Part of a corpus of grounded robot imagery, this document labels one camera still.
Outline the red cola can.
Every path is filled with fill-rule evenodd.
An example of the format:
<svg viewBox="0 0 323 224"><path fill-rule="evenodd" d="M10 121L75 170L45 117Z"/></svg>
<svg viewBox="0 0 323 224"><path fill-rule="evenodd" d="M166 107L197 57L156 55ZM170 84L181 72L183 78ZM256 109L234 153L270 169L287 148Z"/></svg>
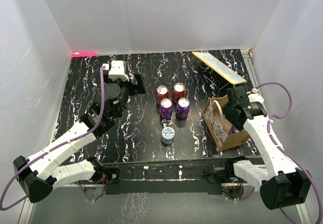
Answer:
<svg viewBox="0 0 323 224"><path fill-rule="evenodd" d="M172 101L177 103L177 101L185 96L185 86L182 83L176 83L173 86Z"/></svg>
<svg viewBox="0 0 323 224"><path fill-rule="evenodd" d="M160 85L156 89L156 103L160 104L160 102L165 98L169 98L168 88L165 85Z"/></svg>

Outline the canvas tote bag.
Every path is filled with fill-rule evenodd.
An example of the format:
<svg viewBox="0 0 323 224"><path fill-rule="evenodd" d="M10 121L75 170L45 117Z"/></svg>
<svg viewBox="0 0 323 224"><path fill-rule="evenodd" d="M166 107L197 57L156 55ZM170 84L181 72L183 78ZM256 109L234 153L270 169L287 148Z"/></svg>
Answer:
<svg viewBox="0 0 323 224"><path fill-rule="evenodd" d="M219 151L240 146L250 139L245 131L230 134L233 126L224 115L224 106L228 97L208 98L202 116Z"/></svg>

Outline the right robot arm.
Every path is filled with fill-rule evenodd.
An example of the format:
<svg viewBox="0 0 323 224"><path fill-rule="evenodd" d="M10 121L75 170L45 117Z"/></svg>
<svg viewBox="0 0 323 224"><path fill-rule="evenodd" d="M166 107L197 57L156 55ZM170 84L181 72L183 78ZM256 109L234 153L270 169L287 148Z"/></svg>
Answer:
<svg viewBox="0 0 323 224"><path fill-rule="evenodd" d="M239 131L249 134L265 169L243 156L230 158L225 164L226 178L231 182L245 180L260 193L270 210L304 203L311 186L308 174L279 150L280 142L273 142L264 99L256 92L248 94L244 86L227 89L227 97L223 109L226 119Z"/></svg>

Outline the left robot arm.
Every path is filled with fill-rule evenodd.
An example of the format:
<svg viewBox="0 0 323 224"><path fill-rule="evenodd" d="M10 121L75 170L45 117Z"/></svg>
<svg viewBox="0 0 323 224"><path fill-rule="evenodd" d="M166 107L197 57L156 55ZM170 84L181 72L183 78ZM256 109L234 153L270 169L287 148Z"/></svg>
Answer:
<svg viewBox="0 0 323 224"><path fill-rule="evenodd" d="M95 157L70 165L63 165L63 162L111 129L115 119L123 116L129 97L145 94L142 76L135 74L134 77L136 83L112 80L102 75L105 83L99 99L71 129L38 153L14 160L17 181L30 202L37 203L66 184L79 181L99 183L103 180L104 167Z"/></svg>

